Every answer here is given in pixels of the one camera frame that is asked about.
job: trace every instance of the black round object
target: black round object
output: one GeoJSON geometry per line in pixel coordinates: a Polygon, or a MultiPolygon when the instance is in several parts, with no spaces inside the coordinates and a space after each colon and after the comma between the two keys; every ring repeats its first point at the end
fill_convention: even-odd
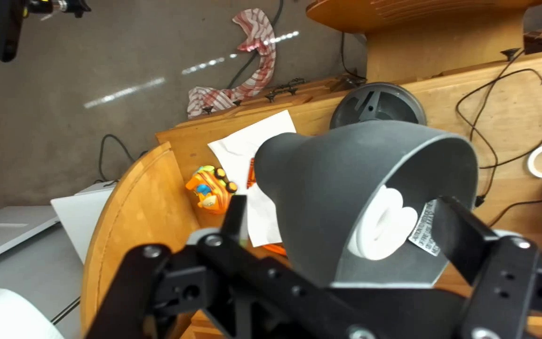
{"type": "Polygon", "coordinates": [[[331,127],[362,120],[405,120],[426,123],[422,103],[407,88],[392,82],[367,82],[350,90],[333,110],[331,127]]]}

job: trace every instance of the yellow toy figure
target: yellow toy figure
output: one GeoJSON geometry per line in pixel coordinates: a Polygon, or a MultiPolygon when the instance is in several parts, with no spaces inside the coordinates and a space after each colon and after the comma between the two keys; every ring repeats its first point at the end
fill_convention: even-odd
{"type": "Polygon", "coordinates": [[[217,214],[224,214],[230,206],[232,195],[237,191],[237,184],[228,180],[222,167],[200,165],[185,187],[198,195],[198,206],[217,214]]]}

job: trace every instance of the black lamp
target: black lamp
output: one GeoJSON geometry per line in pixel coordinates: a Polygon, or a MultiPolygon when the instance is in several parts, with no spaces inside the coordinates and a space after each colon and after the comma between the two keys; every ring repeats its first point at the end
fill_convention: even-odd
{"type": "Polygon", "coordinates": [[[254,159],[294,268],[318,285],[409,284],[405,274],[435,280],[446,265],[443,253],[407,242],[371,261],[350,253],[348,238],[382,184],[397,187],[418,212],[439,195],[473,206],[476,167],[463,137],[399,120],[348,123],[320,137],[283,133],[254,159]]]}

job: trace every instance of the small orange toy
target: small orange toy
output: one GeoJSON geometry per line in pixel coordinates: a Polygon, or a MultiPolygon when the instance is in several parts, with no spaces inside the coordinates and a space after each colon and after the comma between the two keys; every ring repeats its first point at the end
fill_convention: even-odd
{"type": "Polygon", "coordinates": [[[200,165],[185,187],[198,195],[198,206],[215,214],[224,214],[237,191],[237,184],[228,180],[228,172],[215,165],[200,165]]]}

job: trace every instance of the screw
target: screw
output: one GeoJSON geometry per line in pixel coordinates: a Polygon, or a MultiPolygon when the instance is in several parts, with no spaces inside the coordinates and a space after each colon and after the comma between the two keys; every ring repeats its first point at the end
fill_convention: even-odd
{"type": "Polygon", "coordinates": [[[365,327],[354,327],[350,329],[348,339],[375,339],[375,334],[367,331],[365,327]]]}
{"type": "Polygon", "coordinates": [[[531,242],[523,236],[512,236],[512,240],[516,242],[516,246],[520,248],[531,248],[531,242]]]}
{"type": "Polygon", "coordinates": [[[499,334],[488,327],[475,327],[473,339],[499,339],[499,334]]]}
{"type": "Polygon", "coordinates": [[[220,246],[222,238],[217,233],[213,233],[213,235],[207,235],[205,244],[207,246],[220,246]]]}
{"type": "Polygon", "coordinates": [[[162,253],[160,246],[143,246],[143,255],[145,257],[158,257],[162,253]]]}

